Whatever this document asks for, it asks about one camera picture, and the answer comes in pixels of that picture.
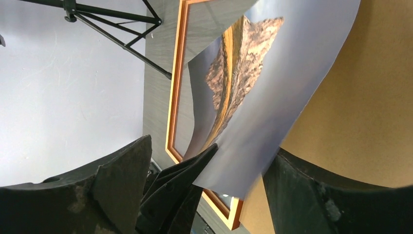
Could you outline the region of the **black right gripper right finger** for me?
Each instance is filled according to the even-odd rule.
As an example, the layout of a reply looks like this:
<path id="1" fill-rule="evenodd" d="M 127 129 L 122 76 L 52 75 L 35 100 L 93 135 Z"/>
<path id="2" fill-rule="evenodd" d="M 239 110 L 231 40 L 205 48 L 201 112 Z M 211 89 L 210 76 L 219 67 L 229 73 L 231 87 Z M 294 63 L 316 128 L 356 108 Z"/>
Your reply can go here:
<path id="1" fill-rule="evenodd" d="M 278 234 L 410 234 L 412 186 L 388 188 L 277 152 L 263 175 Z"/>

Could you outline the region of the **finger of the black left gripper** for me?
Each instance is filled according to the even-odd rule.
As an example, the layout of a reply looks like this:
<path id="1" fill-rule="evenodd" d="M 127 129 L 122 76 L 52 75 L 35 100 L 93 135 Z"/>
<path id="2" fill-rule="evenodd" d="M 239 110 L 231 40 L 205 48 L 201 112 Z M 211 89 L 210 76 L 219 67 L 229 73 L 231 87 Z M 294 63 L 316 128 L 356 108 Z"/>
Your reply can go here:
<path id="1" fill-rule="evenodd" d="M 191 185 L 178 199 L 168 222 L 168 234 L 189 234 L 203 193 L 201 187 Z"/>
<path id="2" fill-rule="evenodd" d="M 174 205 L 218 151 L 213 143 L 199 155 L 162 170 L 144 192 L 137 233 L 168 234 L 168 222 Z"/>

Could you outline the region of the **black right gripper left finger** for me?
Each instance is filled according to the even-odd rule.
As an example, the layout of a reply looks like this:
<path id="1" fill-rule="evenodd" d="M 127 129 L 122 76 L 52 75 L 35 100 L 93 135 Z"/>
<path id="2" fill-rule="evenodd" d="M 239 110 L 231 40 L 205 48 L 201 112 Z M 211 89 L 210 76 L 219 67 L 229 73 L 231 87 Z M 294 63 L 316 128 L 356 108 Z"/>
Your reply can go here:
<path id="1" fill-rule="evenodd" d="M 134 233 L 151 153 L 146 135 L 41 183 L 1 187 L 1 233 Z"/>

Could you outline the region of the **copper picture frame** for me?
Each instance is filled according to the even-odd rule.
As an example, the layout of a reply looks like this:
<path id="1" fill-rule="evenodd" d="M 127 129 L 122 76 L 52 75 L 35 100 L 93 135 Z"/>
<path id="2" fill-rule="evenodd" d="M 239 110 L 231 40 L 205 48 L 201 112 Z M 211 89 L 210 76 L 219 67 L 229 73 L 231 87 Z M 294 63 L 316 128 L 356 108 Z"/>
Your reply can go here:
<path id="1" fill-rule="evenodd" d="M 183 66 L 189 21 L 189 9 L 193 4 L 200 4 L 204 2 L 204 0 L 181 0 L 178 7 L 178 20 L 169 99 L 168 128 L 165 145 L 167 154 L 176 164 L 183 160 L 181 154 L 174 148 L 174 144 L 179 109 L 181 78 L 184 70 Z M 242 200 L 232 198 L 230 203 L 231 207 L 228 208 L 211 190 L 204 190 L 202 197 L 231 231 L 240 226 L 240 216 L 243 207 Z"/>

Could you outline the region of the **mountain landscape photo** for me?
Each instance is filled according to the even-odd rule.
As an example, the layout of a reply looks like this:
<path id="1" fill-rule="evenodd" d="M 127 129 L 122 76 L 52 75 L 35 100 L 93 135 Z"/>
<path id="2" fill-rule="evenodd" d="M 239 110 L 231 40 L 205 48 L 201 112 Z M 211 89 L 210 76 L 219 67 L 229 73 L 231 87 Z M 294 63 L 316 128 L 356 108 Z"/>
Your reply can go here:
<path id="1" fill-rule="evenodd" d="M 194 184 L 244 198 L 325 78 L 358 0 L 259 0 L 188 62 L 194 131 L 217 153 Z"/>

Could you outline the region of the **brown cardboard backing board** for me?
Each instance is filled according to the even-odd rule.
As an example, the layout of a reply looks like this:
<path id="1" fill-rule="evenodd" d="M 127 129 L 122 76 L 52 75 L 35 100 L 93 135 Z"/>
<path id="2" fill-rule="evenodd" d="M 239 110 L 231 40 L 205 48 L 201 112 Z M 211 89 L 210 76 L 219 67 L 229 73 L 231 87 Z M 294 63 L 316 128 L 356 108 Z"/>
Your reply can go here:
<path id="1" fill-rule="evenodd" d="M 413 186 L 413 3 L 363 0 L 334 65 L 282 148 L 340 176 Z M 260 178 L 242 224 L 276 234 Z"/>

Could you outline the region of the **black perforated music stand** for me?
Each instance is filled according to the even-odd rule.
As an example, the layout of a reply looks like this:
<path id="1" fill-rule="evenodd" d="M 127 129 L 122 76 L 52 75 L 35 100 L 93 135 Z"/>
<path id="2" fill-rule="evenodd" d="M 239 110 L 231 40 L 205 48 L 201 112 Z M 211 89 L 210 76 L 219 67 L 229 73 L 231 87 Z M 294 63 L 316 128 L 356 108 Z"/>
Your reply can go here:
<path id="1" fill-rule="evenodd" d="M 150 67 L 154 68 L 156 71 L 163 74 L 168 80 L 172 79 L 172 74 L 156 64 L 155 62 L 148 59 L 146 56 L 142 55 L 141 53 L 137 52 L 136 50 L 132 49 L 132 46 L 140 41 L 141 39 L 145 39 L 153 30 L 158 28 L 162 25 L 162 19 L 157 15 L 156 11 L 150 5 L 147 0 L 144 0 L 143 3 L 146 8 L 152 14 L 151 17 L 137 15 L 127 12 L 115 11 L 111 9 L 105 9 L 101 7 L 95 7 L 90 5 L 79 4 L 76 0 L 24 0 L 25 2 L 30 2 L 39 5 L 51 6 L 62 8 L 66 12 L 66 16 L 64 17 L 67 22 L 74 23 L 77 20 L 80 20 L 90 28 L 94 29 L 95 31 L 99 32 L 104 37 L 108 38 L 124 50 L 128 51 L 135 57 L 142 60 L 145 64 L 149 65 Z M 95 23 L 91 22 L 90 19 L 96 20 L 103 24 L 109 25 L 111 27 L 117 28 L 119 30 L 128 32 L 130 34 L 136 35 L 136 38 L 131 40 L 128 43 L 124 43 L 112 34 L 108 33 Z M 142 22 L 142 23 L 149 23 L 152 24 L 152 27 L 147 29 L 145 32 L 140 33 L 134 31 L 130 28 L 125 27 L 125 24 L 128 23 L 135 23 L 135 22 Z"/>

